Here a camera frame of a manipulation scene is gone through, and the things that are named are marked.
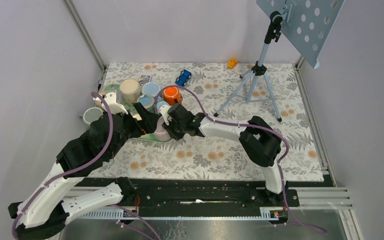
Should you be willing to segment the orange mug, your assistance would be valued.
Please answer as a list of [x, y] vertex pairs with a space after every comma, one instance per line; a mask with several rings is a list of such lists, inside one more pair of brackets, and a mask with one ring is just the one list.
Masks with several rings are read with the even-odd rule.
[[181, 104], [183, 101], [183, 96], [180, 93], [179, 88], [175, 86], [165, 88], [162, 92], [162, 96], [164, 101], [170, 106]]

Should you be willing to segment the mauve pink mug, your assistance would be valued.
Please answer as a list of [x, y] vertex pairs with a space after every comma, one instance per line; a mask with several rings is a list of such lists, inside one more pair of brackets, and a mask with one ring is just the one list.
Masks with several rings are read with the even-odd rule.
[[163, 143], [168, 142], [172, 139], [170, 134], [164, 129], [164, 123], [164, 118], [160, 117], [157, 121], [156, 129], [153, 132], [153, 136], [156, 138], [156, 140]]

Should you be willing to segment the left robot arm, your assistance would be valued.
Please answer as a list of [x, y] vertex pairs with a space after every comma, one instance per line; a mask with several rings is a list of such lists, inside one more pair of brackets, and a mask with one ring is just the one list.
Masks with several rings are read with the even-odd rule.
[[15, 239], [45, 240], [89, 212], [118, 203], [137, 203], [136, 189], [127, 177], [119, 177], [83, 196], [66, 196], [92, 171], [113, 159], [129, 139], [156, 130], [160, 115], [149, 112], [140, 103], [135, 103], [134, 108], [140, 119], [130, 113], [104, 113], [92, 122], [86, 132], [64, 146], [36, 192], [23, 202], [9, 205]]

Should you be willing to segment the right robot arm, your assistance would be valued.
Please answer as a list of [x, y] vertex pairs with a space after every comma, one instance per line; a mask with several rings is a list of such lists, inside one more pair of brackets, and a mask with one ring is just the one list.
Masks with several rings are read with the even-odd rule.
[[159, 111], [164, 119], [163, 127], [172, 139], [180, 140], [184, 135], [191, 137], [217, 137], [240, 143], [248, 158], [262, 167], [267, 191], [267, 201], [273, 206], [281, 205], [287, 194], [283, 189], [279, 167], [275, 163], [281, 152], [281, 138], [258, 116], [248, 122], [227, 121], [210, 118], [203, 112], [193, 114], [177, 103], [163, 105]]

